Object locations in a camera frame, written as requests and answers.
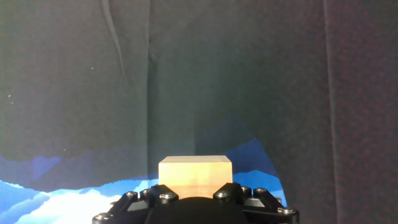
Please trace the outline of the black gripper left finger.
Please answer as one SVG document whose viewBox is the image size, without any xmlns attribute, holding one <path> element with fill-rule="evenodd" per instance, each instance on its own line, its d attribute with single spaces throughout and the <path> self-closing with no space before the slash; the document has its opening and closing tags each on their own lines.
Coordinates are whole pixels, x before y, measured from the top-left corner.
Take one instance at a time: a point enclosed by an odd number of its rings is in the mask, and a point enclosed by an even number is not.
<svg viewBox="0 0 398 224">
<path fill-rule="evenodd" d="M 128 191 L 107 212 L 95 215 L 92 224 L 148 224 L 155 207 L 178 199 L 178 194 L 166 185 Z"/>
</svg>

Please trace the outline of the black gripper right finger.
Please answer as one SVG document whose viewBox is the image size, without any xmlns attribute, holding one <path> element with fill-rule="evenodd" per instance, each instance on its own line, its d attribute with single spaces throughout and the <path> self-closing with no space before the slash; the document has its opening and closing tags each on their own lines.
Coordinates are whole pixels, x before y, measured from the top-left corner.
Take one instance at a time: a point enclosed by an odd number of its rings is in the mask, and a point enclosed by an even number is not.
<svg viewBox="0 0 398 224">
<path fill-rule="evenodd" d="M 221 211 L 238 223 L 299 224 L 299 211 L 285 207 L 267 189 L 252 189 L 236 182 L 213 194 Z"/>
</svg>

